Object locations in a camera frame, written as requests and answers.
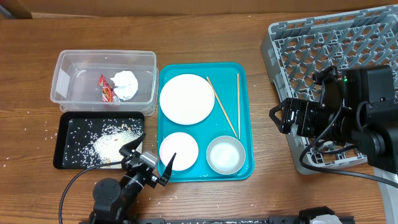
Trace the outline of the red snack wrapper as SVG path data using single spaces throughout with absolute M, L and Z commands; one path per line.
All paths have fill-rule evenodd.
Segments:
M 103 102 L 120 102 L 120 99 L 115 94 L 111 85 L 107 82 L 105 76 L 101 74 L 98 85 L 102 88 L 102 101 Z

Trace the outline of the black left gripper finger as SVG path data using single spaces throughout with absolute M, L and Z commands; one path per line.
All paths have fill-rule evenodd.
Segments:
M 173 166 L 174 159 L 175 159 L 176 155 L 177 155 L 177 153 L 175 152 L 173 154 L 173 156 L 171 157 L 169 163 L 165 167 L 164 173 L 162 174 L 162 176 L 160 178 L 160 185 L 166 186 L 167 183 L 169 182 L 169 180 L 172 176 L 172 166 Z
M 143 133 L 141 136 L 139 136 L 137 139 L 123 145 L 120 150 L 119 153 L 122 156 L 130 156 L 130 155 L 135 155 L 135 156 L 140 156 L 141 153 L 139 151 L 137 151 L 137 148 L 139 147 L 139 145 L 143 142 L 143 140 L 146 137 L 146 133 Z

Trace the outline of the pink bowl with rice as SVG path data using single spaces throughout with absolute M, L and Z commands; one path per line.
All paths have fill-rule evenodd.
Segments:
M 189 169 L 198 158 L 198 144 L 189 134 L 183 132 L 168 135 L 160 145 L 160 160 L 166 166 L 174 154 L 172 170 Z

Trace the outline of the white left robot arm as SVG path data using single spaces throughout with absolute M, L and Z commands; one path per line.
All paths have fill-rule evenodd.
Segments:
M 135 223 L 130 211 L 136 198 L 148 185 L 154 188 L 157 184 L 165 186 L 172 176 L 172 166 L 176 153 L 172 154 L 161 177 L 153 174 L 158 158 L 151 152 L 138 152 L 145 134 L 121 146 L 119 153 L 123 156 L 121 166 L 126 170 L 121 180 L 103 179 L 93 189 L 95 200 L 90 223 Z

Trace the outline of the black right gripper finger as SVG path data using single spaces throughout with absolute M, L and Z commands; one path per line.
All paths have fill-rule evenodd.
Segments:
M 278 111 L 282 112 L 281 118 L 278 118 L 276 115 L 276 112 L 278 112 Z M 287 112 L 284 109 L 280 109 L 280 108 L 279 109 L 273 108 L 269 112 L 270 119 L 273 120 L 273 122 L 277 126 L 278 130 L 283 134 L 288 133 L 288 122 L 287 122 L 286 115 L 287 115 Z
M 272 110 L 273 112 L 283 111 L 284 108 L 291 102 L 291 98 L 286 98 L 279 105 L 275 106 Z

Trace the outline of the white napkin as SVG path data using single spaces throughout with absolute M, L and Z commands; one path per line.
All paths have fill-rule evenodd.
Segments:
M 131 71 L 121 71 L 111 78 L 116 96 L 123 100 L 130 100 L 138 91 L 138 81 Z

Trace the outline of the large white plate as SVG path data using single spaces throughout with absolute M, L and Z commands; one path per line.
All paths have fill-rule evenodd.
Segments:
M 204 78 L 182 74 L 171 78 L 160 92 L 160 108 L 172 122 L 193 125 L 202 122 L 213 110 L 215 94 Z

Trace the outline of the grey white bowl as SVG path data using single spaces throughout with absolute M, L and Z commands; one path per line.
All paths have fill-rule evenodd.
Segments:
M 246 160 L 246 150 L 242 143 L 231 136 L 219 136 L 209 143 L 206 161 L 216 173 L 232 175 L 237 173 Z

